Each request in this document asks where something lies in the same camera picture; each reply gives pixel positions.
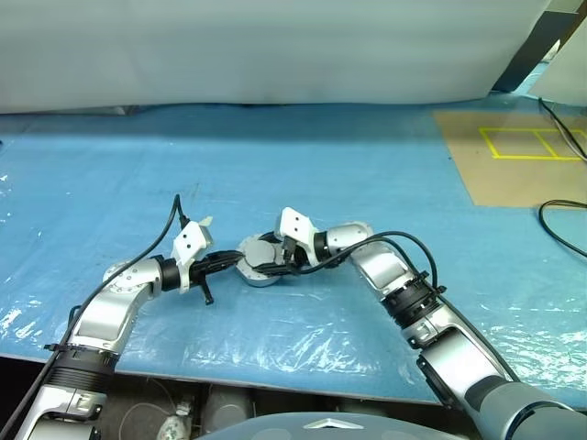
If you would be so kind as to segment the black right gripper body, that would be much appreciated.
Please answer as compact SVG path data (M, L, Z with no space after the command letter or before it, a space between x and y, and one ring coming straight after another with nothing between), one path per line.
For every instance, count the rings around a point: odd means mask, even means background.
M278 267L280 273L307 273L308 268L305 266L305 260L298 261L296 257L300 256L297 241L289 236L282 239L282 265Z

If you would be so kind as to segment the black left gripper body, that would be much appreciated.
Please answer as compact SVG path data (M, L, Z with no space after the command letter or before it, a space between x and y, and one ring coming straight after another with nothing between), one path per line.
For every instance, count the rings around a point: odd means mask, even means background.
M218 253L207 254L202 259L195 261L189 269L190 286L199 285L209 274L218 272L220 269L220 256Z

